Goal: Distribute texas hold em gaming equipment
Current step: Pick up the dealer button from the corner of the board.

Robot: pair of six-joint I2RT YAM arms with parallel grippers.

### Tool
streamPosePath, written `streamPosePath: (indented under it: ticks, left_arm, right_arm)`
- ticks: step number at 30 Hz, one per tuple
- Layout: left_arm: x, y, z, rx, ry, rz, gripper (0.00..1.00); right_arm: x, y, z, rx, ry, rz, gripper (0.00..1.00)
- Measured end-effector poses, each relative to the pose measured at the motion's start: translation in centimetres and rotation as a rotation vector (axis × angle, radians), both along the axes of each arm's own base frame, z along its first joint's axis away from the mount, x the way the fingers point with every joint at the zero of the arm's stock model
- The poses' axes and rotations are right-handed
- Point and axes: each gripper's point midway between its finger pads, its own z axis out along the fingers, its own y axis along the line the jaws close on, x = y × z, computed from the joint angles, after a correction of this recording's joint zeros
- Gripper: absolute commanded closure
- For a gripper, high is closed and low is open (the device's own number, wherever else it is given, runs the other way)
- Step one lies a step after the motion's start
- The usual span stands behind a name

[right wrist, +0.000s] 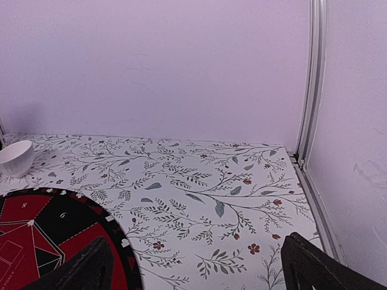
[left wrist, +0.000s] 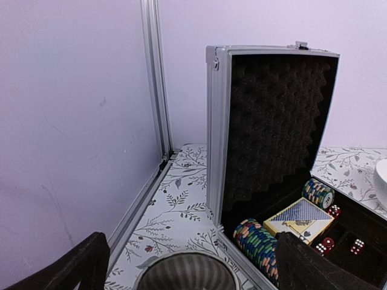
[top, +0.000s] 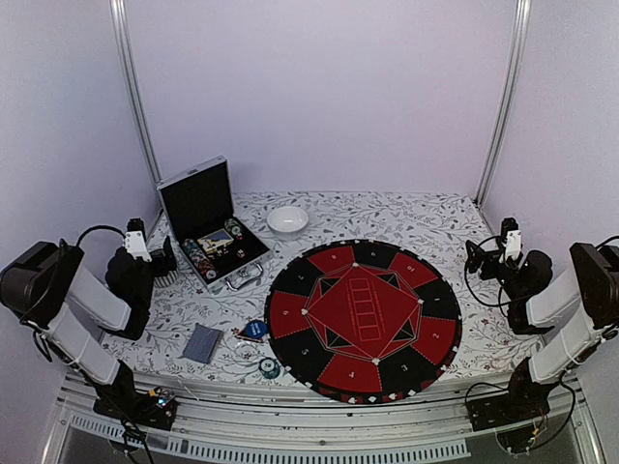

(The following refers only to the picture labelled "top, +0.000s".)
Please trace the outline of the blue small blind button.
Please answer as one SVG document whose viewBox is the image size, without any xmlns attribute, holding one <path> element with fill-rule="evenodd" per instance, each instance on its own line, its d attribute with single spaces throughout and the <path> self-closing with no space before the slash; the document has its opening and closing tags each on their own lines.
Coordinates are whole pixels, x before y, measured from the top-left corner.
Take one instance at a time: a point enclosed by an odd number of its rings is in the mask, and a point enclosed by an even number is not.
<svg viewBox="0 0 619 464">
<path fill-rule="evenodd" d="M 251 340 L 261 340 L 267 333 L 267 325 L 261 320 L 251 320 L 244 327 L 242 335 Z"/>
</svg>

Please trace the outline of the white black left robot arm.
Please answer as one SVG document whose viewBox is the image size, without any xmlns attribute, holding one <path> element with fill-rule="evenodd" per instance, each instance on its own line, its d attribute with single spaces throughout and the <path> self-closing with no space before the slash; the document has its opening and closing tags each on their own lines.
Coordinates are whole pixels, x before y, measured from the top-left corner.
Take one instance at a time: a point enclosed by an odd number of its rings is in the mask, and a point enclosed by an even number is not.
<svg viewBox="0 0 619 464">
<path fill-rule="evenodd" d="M 88 270 L 80 243 L 35 243 L 2 271 L 1 303 L 32 330 L 43 351 L 53 349 L 122 419 L 133 420 L 146 396 L 135 389 L 132 370 L 101 346 L 83 320 L 108 334 L 140 339 L 155 280 L 172 269 L 173 254 L 169 247 L 158 254 L 147 249 L 139 218 L 130 219 L 121 236 L 103 279 Z"/>
</svg>

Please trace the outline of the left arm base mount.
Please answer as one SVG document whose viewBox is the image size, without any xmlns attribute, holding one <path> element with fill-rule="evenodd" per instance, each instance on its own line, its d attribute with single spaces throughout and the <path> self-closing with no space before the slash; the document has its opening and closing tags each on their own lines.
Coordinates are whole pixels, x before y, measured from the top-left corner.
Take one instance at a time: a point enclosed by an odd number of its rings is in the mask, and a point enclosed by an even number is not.
<svg viewBox="0 0 619 464">
<path fill-rule="evenodd" d="M 172 393 L 157 387 L 153 391 L 130 391 L 120 394 L 111 389 L 97 389 L 95 413 L 129 425 L 170 431 L 176 418 L 178 402 Z"/>
</svg>

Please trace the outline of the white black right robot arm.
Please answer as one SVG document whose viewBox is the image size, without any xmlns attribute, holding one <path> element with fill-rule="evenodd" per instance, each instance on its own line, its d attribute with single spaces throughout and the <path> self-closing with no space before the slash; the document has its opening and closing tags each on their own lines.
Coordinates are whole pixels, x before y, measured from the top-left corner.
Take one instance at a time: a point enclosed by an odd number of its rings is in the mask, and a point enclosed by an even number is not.
<svg viewBox="0 0 619 464">
<path fill-rule="evenodd" d="M 560 275 L 553 273 L 545 253 L 522 253 L 517 230 L 492 242 L 493 250 L 466 242 L 463 274 L 498 281 L 494 307 L 505 310 L 514 334 L 555 333 L 544 348 L 515 368 L 501 398 L 504 418 L 521 421 L 546 404 L 569 370 L 618 335 L 618 239 L 572 244 L 572 263 Z"/>
</svg>

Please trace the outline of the green fifty poker chip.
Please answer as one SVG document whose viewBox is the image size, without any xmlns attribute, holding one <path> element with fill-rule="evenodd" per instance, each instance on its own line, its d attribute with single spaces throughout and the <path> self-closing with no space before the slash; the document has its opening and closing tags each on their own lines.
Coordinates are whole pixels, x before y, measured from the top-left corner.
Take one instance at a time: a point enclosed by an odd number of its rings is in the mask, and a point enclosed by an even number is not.
<svg viewBox="0 0 619 464">
<path fill-rule="evenodd" d="M 272 358 L 264 358 L 258 364 L 258 370 L 266 379 L 273 380 L 280 375 L 280 365 Z"/>
</svg>

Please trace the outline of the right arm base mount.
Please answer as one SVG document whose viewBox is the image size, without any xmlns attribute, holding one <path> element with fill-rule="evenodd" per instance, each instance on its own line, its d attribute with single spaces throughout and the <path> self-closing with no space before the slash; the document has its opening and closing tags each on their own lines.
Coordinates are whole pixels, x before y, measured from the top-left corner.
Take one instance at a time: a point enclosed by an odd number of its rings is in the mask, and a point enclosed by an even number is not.
<svg viewBox="0 0 619 464">
<path fill-rule="evenodd" d="M 500 393 L 470 399 L 469 395 L 478 387 L 488 387 Z M 466 391 L 464 406 L 475 432 L 532 421 L 527 426 L 505 429 L 495 434 L 502 450 L 521 454 L 530 451 L 541 434 L 542 425 L 549 413 L 548 396 L 549 389 L 545 387 L 516 392 L 488 382 L 478 382 Z"/>
</svg>

